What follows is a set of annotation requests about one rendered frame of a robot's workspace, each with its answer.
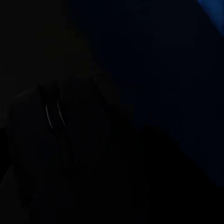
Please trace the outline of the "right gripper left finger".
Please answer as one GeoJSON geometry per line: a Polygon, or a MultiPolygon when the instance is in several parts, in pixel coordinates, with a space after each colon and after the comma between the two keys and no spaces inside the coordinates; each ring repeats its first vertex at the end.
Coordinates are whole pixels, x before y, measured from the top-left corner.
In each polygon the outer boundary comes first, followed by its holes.
{"type": "Polygon", "coordinates": [[[4,129],[0,129],[0,182],[12,164],[12,159],[6,145],[6,135],[4,129]]]}

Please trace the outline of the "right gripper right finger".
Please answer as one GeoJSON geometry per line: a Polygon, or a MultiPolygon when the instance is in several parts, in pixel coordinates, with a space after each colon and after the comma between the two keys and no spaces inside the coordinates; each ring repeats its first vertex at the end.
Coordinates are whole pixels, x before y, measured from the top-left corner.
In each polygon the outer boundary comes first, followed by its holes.
{"type": "Polygon", "coordinates": [[[162,130],[144,124],[142,144],[160,224],[224,224],[224,190],[162,130]]]}

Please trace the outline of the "mouse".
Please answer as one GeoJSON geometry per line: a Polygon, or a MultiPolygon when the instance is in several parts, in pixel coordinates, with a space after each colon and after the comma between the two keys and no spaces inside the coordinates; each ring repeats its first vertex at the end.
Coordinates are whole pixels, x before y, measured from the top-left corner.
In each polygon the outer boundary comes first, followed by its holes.
{"type": "Polygon", "coordinates": [[[145,154],[94,80],[33,85],[7,104],[4,128],[30,224],[148,224],[145,154]]]}

